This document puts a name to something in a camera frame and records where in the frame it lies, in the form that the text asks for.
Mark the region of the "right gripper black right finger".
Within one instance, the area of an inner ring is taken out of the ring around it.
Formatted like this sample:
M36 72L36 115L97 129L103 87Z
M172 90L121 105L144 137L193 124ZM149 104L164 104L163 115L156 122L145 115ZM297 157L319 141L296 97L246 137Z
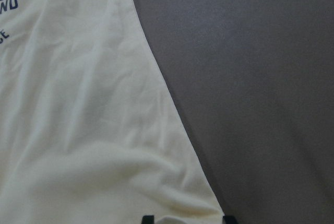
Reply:
M223 223L224 224L238 224L238 221L234 216L225 215L223 216Z

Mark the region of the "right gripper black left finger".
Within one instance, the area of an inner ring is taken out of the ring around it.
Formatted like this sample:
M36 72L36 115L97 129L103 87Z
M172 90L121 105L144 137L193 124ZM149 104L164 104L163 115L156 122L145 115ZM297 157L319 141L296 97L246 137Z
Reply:
M154 224L154 215L145 215L142 217L141 224Z

